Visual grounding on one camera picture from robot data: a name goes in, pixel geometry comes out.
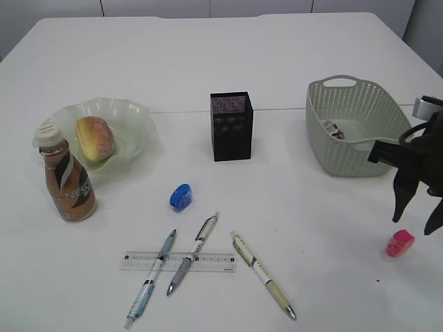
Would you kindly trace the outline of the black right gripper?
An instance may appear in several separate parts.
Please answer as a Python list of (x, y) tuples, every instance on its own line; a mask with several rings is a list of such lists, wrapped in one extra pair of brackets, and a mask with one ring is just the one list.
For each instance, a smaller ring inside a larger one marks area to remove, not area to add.
[[(398, 144), (376, 141), (369, 154), (371, 163), (384, 163), (397, 168), (393, 182), (395, 209), (392, 221), (398, 223), (418, 185), (428, 186), (428, 194), (442, 196), (442, 112), (427, 122), (404, 132)], [(443, 199), (428, 218), (424, 235), (443, 226)]]

